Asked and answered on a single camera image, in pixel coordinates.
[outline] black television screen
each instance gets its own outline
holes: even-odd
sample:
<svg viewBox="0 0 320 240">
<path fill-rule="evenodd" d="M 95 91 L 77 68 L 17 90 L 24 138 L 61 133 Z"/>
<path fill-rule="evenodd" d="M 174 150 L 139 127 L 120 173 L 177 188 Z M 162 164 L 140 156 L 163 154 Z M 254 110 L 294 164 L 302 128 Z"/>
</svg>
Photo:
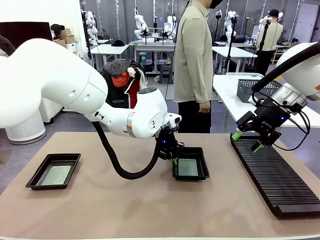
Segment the black television screen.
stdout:
<svg viewBox="0 0 320 240">
<path fill-rule="evenodd" d="M 49 23 L 36 21 L 0 22 L 0 36 L 8 39 L 15 48 L 30 39 L 53 40 Z"/>
</svg>

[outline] gray basket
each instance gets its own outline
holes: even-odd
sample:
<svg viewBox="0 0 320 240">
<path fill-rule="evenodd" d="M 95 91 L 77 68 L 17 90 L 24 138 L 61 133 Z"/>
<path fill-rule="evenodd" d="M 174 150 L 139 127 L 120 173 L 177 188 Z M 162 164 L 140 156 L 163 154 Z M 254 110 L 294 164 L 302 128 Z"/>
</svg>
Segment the gray basket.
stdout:
<svg viewBox="0 0 320 240">
<path fill-rule="evenodd" d="M 259 80 L 252 80 L 252 79 L 239 79 L 238 83 L 238 90 L 236 95 L 243 103 L 248 103 L 249 98 L 252 95 L 252 87 L 255 85 Z M 272 97 L 273 94 L 278 91 L 278 89 L 282 85 L 278 83 L 277 81 L 270 82 L 267 86 L 265 86 L 260 92 Z M 266 98 L 265 96 L 261 95 L 260 93 L 255 93 L 254 96 L 258 99 Z"/>
</svg>

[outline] hand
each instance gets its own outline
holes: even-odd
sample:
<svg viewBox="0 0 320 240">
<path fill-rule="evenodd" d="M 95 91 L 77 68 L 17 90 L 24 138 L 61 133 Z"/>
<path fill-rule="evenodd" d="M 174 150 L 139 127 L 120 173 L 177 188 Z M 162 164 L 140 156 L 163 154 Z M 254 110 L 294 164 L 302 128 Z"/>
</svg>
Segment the hand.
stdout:
<svg viewBox="0 0 320 240">
<path fill-rule="evenodd" d="M 210 110 L 211 110 L 211 105 L 209 101 L 200 103 L 199 113 L 208 114 L 210 113 Z"/>
</svg>

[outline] white door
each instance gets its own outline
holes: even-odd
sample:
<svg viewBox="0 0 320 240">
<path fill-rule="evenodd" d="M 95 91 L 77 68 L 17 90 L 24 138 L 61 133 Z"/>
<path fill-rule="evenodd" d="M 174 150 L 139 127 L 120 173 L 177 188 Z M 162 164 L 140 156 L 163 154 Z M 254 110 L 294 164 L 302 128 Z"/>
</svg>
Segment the white door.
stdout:
<svg viewBox="0 0 320 240">
<path fill-rule="evenodd" d="M 299 43 L 309 43 L 317 20 L 319 5 L 302 3 L 293 37 Z"/>
</svg>

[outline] black face mask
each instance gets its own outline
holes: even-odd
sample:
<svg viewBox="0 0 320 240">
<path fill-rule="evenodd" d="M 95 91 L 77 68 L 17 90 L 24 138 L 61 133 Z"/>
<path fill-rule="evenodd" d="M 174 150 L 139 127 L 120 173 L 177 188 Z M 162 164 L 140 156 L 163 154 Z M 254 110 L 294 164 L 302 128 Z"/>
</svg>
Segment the black face mask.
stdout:
<svg viewBox="0 0 320 240">
<path fill-rule="evenodd" d="M 212 0 L 210 9 L 215 9 L 223 0 Z"/>
</svg>

